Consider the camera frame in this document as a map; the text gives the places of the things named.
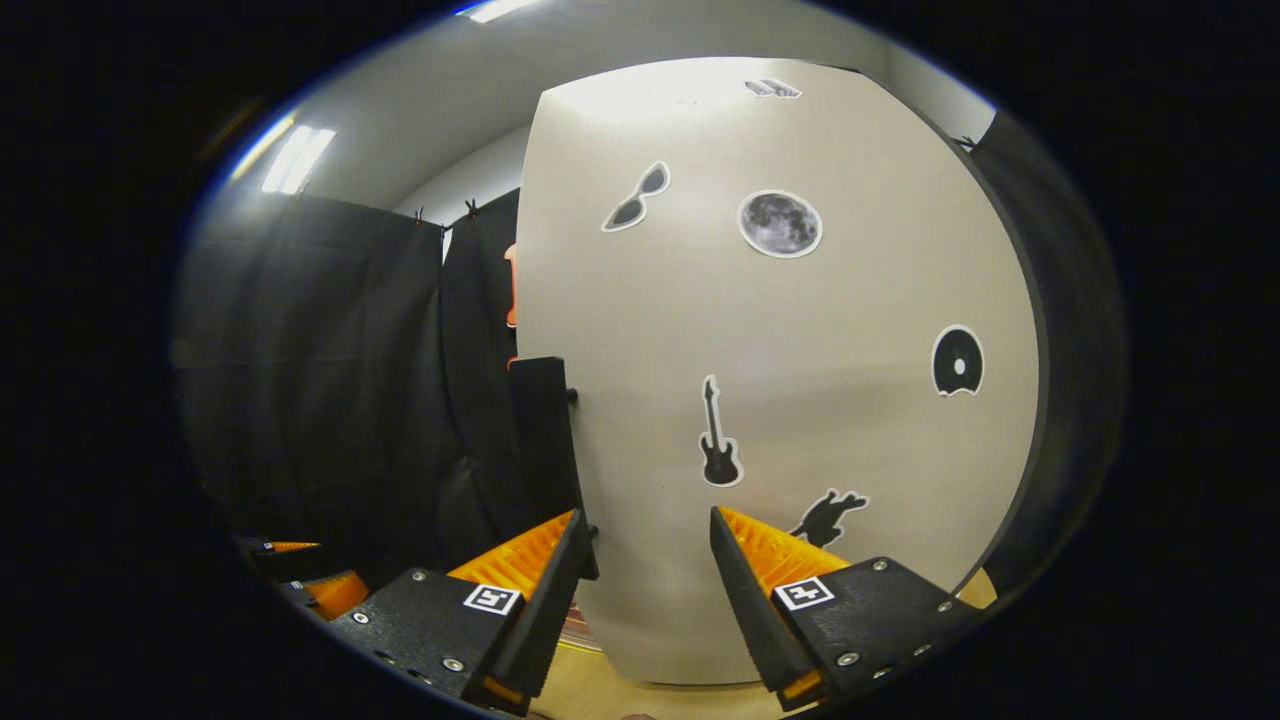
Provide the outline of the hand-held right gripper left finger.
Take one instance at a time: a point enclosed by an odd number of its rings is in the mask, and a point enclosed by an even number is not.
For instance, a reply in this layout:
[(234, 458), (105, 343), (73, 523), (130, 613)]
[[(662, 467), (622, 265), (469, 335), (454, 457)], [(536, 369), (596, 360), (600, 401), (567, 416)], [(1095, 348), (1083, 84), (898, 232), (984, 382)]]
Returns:
[(453, 701), (525, 716), (541, 692), (593, 529), (572, 509), (448, 571), (410, 568), (330, 621), (371, 662)]

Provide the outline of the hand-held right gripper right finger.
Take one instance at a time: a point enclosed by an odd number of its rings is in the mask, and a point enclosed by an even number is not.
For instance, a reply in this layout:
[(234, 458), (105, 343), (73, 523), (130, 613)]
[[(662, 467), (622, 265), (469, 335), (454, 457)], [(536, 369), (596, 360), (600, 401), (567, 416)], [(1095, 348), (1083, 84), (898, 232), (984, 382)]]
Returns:
[(709, 544), (749, 656), (785, 711), (867, 697), (986, 620), (893, 559), (850, 562), (731, 509), (710, 510)]

